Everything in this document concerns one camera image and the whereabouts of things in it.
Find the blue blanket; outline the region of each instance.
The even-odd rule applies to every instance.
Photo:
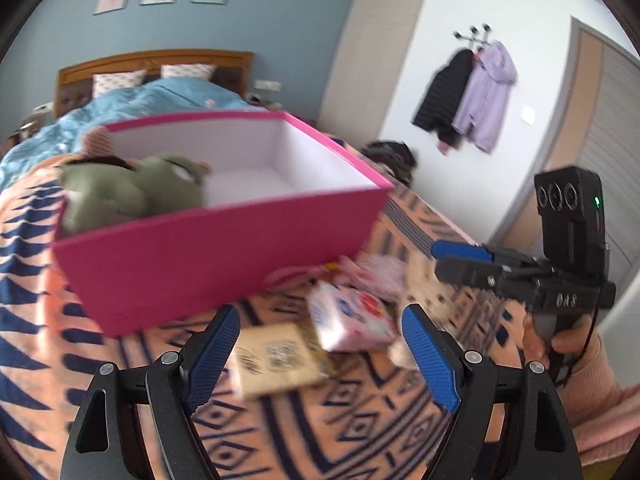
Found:
[[[0,162],[0,191],[50,156],[81,151],[93,126],[185,110],[256,110],[237,94],[193,77],[157,79],[137,88],[111,90],[15,146]]]

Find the stuffed animal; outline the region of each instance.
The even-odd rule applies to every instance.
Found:
[[[402,311],[412,303],[420,304],[439,329],[447,330],[450,333],[455,331],[452,322],[456,317],[457,310],[452,300],[454,289],[451,285],[441,283],[437,279],[434,269],[435,260],[427,258],[417,251],[410,253],[405,273],[406,288],[398,303],[398,329],[401,332]],[[414,357],[402,337],[391,343],[388,355],[396,366],[409,370],[418,369]]]
[[[90,131],[82,157],[62,167],[65,234],[202,205],[207,164],[172,154],[125,161],[113,155],[109,136],[105,128]]]

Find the door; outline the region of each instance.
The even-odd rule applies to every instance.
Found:
[[[640,266],[640,64],[620,49],[580,31],[564,117],[544,170],[577,164],[600,175],[609,245],[609,279],[618,297]],[[542,224],[531,191],[498,243],[535,252]]]
[[[318,117],[356,148],[376,140],[424,0],[353,0]]]

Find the open storage box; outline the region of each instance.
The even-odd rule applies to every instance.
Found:
[[[212,167],[204,208],[54,241],[108,336],[256,294],[274,270],[355,255],[393,187],[283,112],[189,112],[108,129],[120,157],[180,153]]]

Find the screw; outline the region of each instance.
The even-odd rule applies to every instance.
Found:
[[[538,361],[532,361],[529,363],[529,368],[535,374],[541,374],[545,371],[545,365],[539,363]]]
[[[165,352],[160,360],[163,365],[172,365],[178,360],[178,354],[176,352]]]
[[[114,367],[112,363],[105,363],[100,367],[100,375],[109,375],[113,370]]]
[[[482,356],[475,350],[470,350],[469,352],[467,352],[465,354],[465,359],[475,365],[482,362]]]

